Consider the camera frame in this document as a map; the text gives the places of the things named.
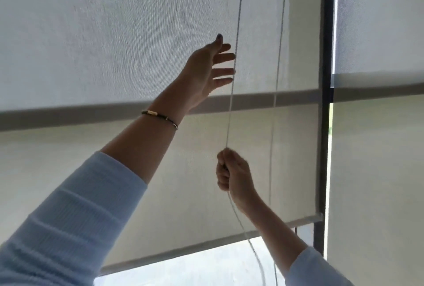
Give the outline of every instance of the bracelet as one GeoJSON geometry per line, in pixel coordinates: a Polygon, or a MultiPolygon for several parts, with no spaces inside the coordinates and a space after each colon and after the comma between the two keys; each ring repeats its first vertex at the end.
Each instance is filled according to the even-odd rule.
{"type": "Polygon", "coordinates": [[[178,125],[175,124],[174,121],[172,121],[169,117],[167,117],[165,115],[159,114],[158,112],[153,112],[153,111],[147,110],[147,111],[142,111],[141,114],[147,114],[147,115],[152,115],[152,116],[163,118],[164,120],[171,122],[172,125],[175,126],[176,129],[178,129],[178,125]]]}

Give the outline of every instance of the blind cord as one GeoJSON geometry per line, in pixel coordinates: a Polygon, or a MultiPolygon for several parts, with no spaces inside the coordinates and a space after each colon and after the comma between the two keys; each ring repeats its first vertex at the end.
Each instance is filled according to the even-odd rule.
{"type": "MultiPolygon", "coordinates": [[[[280,42],[278,47],[278,63],[277,63],[277,80],[275,85],[275,92],[273,97],[273,116],[272,116],[272,123],[271,123],[271,146],[270,146],[270,158],[269,158],[269,195],[268,195],[268,201],[269,206],[271,206],[271,178],[272,178],[272,152],[273,152],[273,139],[274,139],[274,126],[275,126],[275,109],[276,109],[276,102],[277,102],[277,90],[278,90],[278,75],[280,70],[280,58],[281,58],[281,47],[282,47],[282,37],[283,37],[283,21],[284,21],[284,8],[285,8],[285,2],[286,0],[283,0],[283,9],[282,9],[282,16],[281,16],[281,30],[280,30],[280,42]]],[[[241,17],[241,4],[242,0],[239,1],[239,9],[238,9],[238,17],[237,17],[237,33],[236,33],[236,46],[234,50],[235,59],[234,59],[234,69],[236,70],[236,63],[237,63],[237,49],[238,49],[238,40],[239,40],[239,33],[240,33],[240,17],[241,17]]],[[[228,139],[230,134],[230,125],[231,125],[231,115],[232,115],[232,107],[233,107],[233,96],[234,96],[234,83],[235,83],[235,74],[233,76],[233,82],[231,84],[231,94],[230,94],[230,104],[229,104],[229,115],[228,115],[228,126],[227,126],[227,137],[225,140],[225,147],[228,147],[228,139]]],[[[241,229],[243,230],[244,237],[249,243],[250,248],[253,251],[253,254],[255,255],[256,261],[258,263],[259,269],[261,271],[261,279],[262,279],[262,286],[266,286],[265,281],[265,272],[264,268],[262,266],[261,260],[259,259],[259,256],[255,250],[255,248],[252,245],[252,241],[250,240],[249,236],[247,235],[246,229],[244,228],[240,217],[237,214],[236,207],[231,199],[230,192],[227,192],[228,199],[231,204],[231,208],[233,209],[233,212],[237,218],[237,221],[240,224],[241,229]]],[[[275,285],[278,286],[278,280],[277,280],[277,268],[274,263],[274,276],[275,276],[275,285]]]]}

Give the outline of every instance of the hand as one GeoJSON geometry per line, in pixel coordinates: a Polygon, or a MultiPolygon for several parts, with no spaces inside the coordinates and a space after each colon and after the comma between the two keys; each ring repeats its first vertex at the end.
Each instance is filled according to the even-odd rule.
{"type": "Polygon", "coordinates": [[[253,185],[249,164],[236,151],[225,148],[217,155],[218,187],[229,191],[237,208],[247,213],[260,200],[253,185]]]}
{"type": "Polygon", "coordinates": [[[180,84],[185,84],[186,89],[191,91],[190,108],[199,105],[213,90],[233,81],[232,77],[216,78],[234,75],[234,68],[212,68],[214,64],[235,59],[233,53],[223,53],[230,48],[231,45],[223,44],[223,37],[218,34],[214,42],[196,50],[189,57],[176,81],[181,81],[180,84]]]}

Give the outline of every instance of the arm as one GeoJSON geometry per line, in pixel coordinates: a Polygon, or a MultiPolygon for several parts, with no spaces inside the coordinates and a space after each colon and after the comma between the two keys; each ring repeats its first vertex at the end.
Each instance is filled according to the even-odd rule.
{"type": "Polygon", "coordinates": [[[238,209],[255,225],[288,286],[352,286],[308,247],[257,194],[249,164],[235,151],[218,154],[218,186],[229,191],[238,209]]]}
{"type": "MultiPolygon", "coordinates": [[[[212,90],[232,81],[215,77],[234,69],[212,69],[234,59],[221,54],[229,49],[219,35],[194,52],[149,109],[180,123],[212,90]]],[[[0,284],[92,286],[175,130],[166,120],[142,116],[89,158],[1,246],[0,284]]]]}

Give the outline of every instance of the light blue sleeve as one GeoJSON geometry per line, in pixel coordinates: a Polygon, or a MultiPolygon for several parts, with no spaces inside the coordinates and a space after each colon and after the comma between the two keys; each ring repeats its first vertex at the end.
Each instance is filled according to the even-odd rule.
{"type": "Polygon", "coordinates": [[[0,285],[93,285],[146,189],[134,172],[96,152],[2,245],[0,285]]]}
{"type": "Polygon", "coordinates": [[[286,286],[353,286],[312,247],[297,257],[285,280],[286,286]]]}

